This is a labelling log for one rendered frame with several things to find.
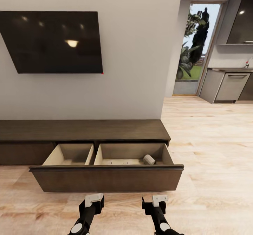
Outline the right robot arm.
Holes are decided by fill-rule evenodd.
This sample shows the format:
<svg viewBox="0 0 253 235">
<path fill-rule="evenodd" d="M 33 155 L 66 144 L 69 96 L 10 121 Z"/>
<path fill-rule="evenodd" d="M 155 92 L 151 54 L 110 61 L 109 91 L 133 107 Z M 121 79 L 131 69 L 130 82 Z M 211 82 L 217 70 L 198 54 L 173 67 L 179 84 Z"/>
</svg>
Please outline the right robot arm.
<svg viewBox="0 0 253 235">
<path fill-rule="evenodd" d="M 171 229 L 164 214 L 166 214 L 166 204 L 169 197 L 167 195 L 153 195 L 153 202 L 145 202 L 142 197 L 142 209 L 145 209 L 146 215 L 151 215 L 156 232 L 154 235 L 184 235 Z"/>
</svg>

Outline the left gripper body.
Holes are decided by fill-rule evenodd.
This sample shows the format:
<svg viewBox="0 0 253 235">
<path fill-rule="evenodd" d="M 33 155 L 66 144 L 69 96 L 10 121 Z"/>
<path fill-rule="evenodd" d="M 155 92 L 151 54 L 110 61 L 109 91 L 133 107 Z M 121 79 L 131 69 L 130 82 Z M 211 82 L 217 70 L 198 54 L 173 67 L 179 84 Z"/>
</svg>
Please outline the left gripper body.
<svg viewBox="0 0 253 235">
<path fill-rule="evenodd" d="M 85 203 L 82 203 L 79 205 L 79 212 L 80 216 L 83 214 L 89 214 L 93 220 L 93 217 L 95 214 L 100 214 L 101 213 L 101 203 L 100 200 L 98 201 L 93 201 L 90 207 L 85 208 Z"/>
</svg>

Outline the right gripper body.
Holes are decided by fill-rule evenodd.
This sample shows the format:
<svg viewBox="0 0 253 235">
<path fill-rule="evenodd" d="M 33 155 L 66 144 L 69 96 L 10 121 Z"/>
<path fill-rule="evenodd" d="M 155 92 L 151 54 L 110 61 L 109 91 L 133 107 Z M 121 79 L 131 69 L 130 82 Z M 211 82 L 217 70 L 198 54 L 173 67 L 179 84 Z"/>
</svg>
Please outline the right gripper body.
<svg viewBox="0 0 253 235">
<path fill-rule="evenodd" d="M 159 207 L 154 207 L 152 202 L 145 202 L 145 214 L 151 215 L 152 219 L 157 214 L 166 214 L 166 204 L 165 202 L 159 202 Z"/>
</svg>

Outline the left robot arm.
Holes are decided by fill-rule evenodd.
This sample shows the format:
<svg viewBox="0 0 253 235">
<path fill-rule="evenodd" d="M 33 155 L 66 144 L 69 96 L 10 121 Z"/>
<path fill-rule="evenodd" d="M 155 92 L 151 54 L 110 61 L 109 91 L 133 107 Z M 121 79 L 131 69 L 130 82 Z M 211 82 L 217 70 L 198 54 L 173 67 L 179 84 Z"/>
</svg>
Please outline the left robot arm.
<svg viewBox="0 0 253 235">
<path fill-rule="evenodd" d="M 70 230 L 70 235 L 90 235 L 89 229 L 95 214 L 100 214 L 104 207 L 102 193 L 85 196 L 84 203 L 79 205 L 80 218 Z"/>
</svg>

